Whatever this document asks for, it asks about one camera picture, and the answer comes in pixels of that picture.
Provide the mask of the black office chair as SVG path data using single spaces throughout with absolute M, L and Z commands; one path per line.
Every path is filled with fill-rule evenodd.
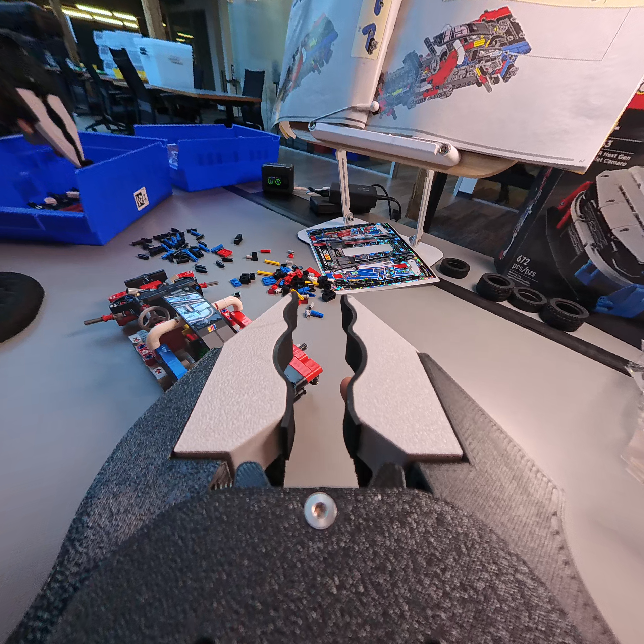
M 138 75 L 129 54 L 125 49 L 112 49 L 110 53 L 113 61 L 121 72 L 125 83 L 134 95 L 135 111 L 139 124 L 156 125 L 157 111 L 154 96 L 145 87 L 143 80 Z
M 245 126 L 264 130 L 262 117 L 262 96 L 265 80 L 265 70 L 246 69 L 242 95 L 258 99 L 258 102 L 244 102 L 240 108 Z

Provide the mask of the lego set box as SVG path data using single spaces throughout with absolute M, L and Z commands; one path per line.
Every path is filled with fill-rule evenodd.
M 643 84 L 584 174 L 540 171 L 495 269 L 643 341 Z

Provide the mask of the long wooden table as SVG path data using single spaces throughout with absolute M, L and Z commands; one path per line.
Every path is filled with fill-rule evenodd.
M 234 109 L 249 108 L 251 114 L 258 113 L 262 117 L 262 99 L 245 95 L 236 95 L 234 93 L 217 92 L 214 90 L 201 90 L 197 88 L 173 89 L 164 86 L 155 86 L 144 83 L 143 86 L 156 99 L 166 101 L 188 101 L 189 104 L 201 106 L 202 104 L 212 104 L 225 109 L 226 116 L 223 121 L 227 128 L 234 124 Z

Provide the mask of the pile of colourful lego pieces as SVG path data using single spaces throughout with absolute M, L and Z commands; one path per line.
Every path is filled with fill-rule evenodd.
M 262 263 L 264 267 L 242 272 L 230 279 L 230 284 L 239 289 L 261 283 L 271 296 L 294 295 L 305 318 L 324 318 L 321 303 L 336 299 L 335 279 L 312 267 L 303 267 L 294 262 L 294 253 L 287 252 L 286 260 L 279 261 L 269 256 L 268 249 L 261 249 L 245 256 L 250 262 Z

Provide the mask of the partly built lego car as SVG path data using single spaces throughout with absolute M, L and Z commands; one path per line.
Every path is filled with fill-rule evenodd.
M 201 283 L 202 266 L 168 278 L 165 270 L 145 273 L 124 282 L 125 289 L 109 296 L 109 314 L 84 321 L 94 325 L 115 321 L 137 323 L 129 341 L 164 391 L 187 375 L 205 354 L 252 323 L 239 296 L 210 302 Z

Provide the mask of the blue plastic bin with tag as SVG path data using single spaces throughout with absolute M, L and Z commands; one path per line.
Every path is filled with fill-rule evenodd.
M 48 146 L 22 135 L 1 138 L 1 239 L 102 246 L 172 195 L 164 141 L 80 132 L 85 157 L 76 169 Z M 48 193 L 76 188 L 81 212 L 35 209 Z

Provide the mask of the white metal book stand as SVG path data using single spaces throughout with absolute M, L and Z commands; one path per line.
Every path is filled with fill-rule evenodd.
M 395 157 L 405 157 L 407 160 L 418 162 L 419 167 L 426 168 L 421 211 L 414 235 L 411 237 L 404 236 L 403 239 L 407 246 L 418 257 L 422 258 L 427 265 L 436 264 L 443 257 L 442 251 L 421 241 L 428 202 L 435 170 L 445 171 L 447 168 L 457 165 L 461 161 L 460 152 L 449 142 L 377 133 L 367 129 L 329 124 L 324 121 L 324 119 L 338 115 L 343 111 L 346 111 L 346 108 L 317 117 L 308 123 L 309 133 L 314 138 L 326 144 L 334 144 L 336 147 L 335 156 L 339 166 L 342 224 L 347 226 L 354 222 L 354 215 L 350 212 L 348 162 L 346 159 L 346 153 L 349 149 L 366 149 L 367 152 L 379 153 L 382 158 L 388 160 L 394 160 Z

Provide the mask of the black device with green lights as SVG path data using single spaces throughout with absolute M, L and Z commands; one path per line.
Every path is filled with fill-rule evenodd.
M 265 195 L 285 197 L 294 193 L 294 164 L 262 165 L 262 191 Z

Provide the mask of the lego instruction booklet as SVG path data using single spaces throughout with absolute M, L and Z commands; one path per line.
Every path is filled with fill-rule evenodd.
M 298 134 L 346 108 L 324 121 L 584 171 L 643 81 L 643 2 L 296 1 L 281 71 Z

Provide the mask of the black power adapter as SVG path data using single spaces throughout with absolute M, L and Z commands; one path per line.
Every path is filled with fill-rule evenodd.
M 318 216 L 327 214 L 342 214 L 340 184 L 334 182 L 330 187 L 309 188 L 310 208 Z M 349 185 L 350 212 L 366 214 L 375 207 L 379 195 L 374 186 L 358 184 Z

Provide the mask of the black round mat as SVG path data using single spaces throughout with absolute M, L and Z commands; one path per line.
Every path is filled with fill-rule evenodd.
M 34 278 L 18 272 L 1 272 L 1 342 L 12 339 L 36 318 L 44 289 Z

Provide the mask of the shiny lego sticker sheet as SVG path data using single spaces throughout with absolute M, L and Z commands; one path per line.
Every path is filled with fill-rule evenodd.
M 443 252 L 410 238 L 388 222 L 342 218 L 303 229 L 298 237 L 310 245 L 318 271 L 341 294 L 434 284 L 433 266 Z

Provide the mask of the scatter of dark lego pins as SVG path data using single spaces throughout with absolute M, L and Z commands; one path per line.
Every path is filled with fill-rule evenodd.
M 205 234 L 195 227 L 171 229 L 152 237 L 140 237 L 129 243 L 137 249 L 137 258 L 159 258 L 179 268 L 197 274 L 207 274 L 213 265 L 226 268 L 234 260 L 231 248 L 223 244 L 209 244 Z

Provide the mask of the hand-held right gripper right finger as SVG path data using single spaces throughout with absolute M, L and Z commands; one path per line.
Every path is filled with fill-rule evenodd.
M 416 348 L 355 297 L 341 297 L 346 385 L 342 435 L 359 487 L 383 466 L 410 477 L 414 465 L 458 463 L 464 449 Z

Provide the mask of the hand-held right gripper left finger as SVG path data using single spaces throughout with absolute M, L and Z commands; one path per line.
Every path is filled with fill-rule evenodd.
M 242 463 L 259 463 L 273 486 L 283 486 L 295 435 L 285 369 L 297 309 L 296 295 L 282 297 L 223 345 L 174 456 L 226 461 L 232 474 Z

